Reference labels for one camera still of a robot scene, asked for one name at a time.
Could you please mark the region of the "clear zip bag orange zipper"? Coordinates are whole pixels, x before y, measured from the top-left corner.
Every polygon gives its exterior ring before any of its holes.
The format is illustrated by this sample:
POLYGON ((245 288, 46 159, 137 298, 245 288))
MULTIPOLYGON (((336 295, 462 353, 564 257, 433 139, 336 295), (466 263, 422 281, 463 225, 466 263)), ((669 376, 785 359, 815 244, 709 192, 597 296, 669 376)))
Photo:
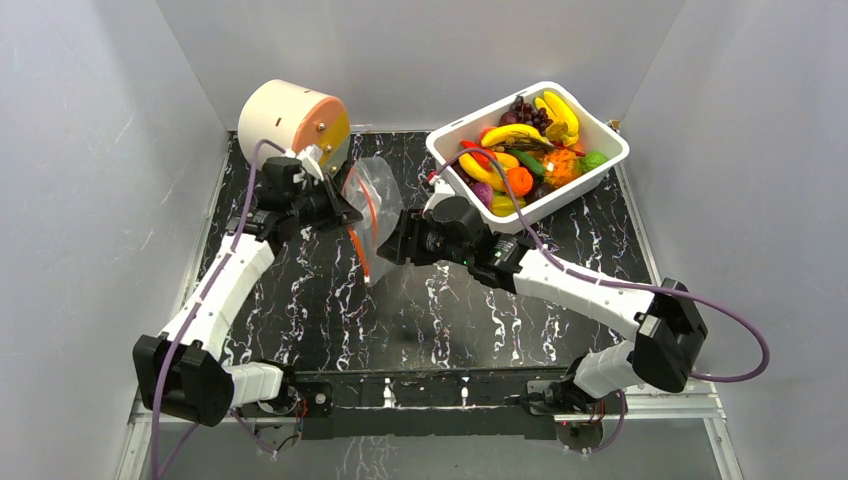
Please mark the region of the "clear zip bag orange zipper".
POLYGON ((374 286, 394 267, 377 249, 391 236, 404 208, 398 182, 385 159, 362 157, 351 167, 342 195, 362 215, 348 227, 348 233, 365 284, 374 286))

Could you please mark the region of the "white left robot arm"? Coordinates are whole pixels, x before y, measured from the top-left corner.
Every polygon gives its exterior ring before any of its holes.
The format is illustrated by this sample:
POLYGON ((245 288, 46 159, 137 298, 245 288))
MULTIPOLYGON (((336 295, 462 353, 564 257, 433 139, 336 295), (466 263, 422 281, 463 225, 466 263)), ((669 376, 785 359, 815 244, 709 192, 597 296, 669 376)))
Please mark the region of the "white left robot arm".
POLYGON ((270 360, 222 365, 225 338, 287 241, 303 228, 348 226, 361 215, 304 155, 270 158, 260 173, 257 200, 247 200, 247 212, 229 221, 186 305, 158 335, 143 335, 133 347, 141 399, 150 411, 215 426, 244 405, 286 416, 301 400, 290 367, 270 360))

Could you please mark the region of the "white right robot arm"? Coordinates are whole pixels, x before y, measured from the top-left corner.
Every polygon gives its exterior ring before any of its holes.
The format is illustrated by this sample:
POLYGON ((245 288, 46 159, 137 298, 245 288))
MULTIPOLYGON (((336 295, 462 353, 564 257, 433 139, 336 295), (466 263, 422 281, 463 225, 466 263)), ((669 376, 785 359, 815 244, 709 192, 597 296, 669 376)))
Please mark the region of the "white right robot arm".
POLYGON ((534 415, 587 414, 608 394, 637 385, 681 393, 708 333, 677 283, 663 289, 620 283, 548 258, 527 238, 492 231, 461 197, 429 211, 403 211, 377 253, 397 265, 464 266, 485 286, 555 303, 621 336, 620 343, 577 358, 561 379, 529 383, 508 398, 534 415))

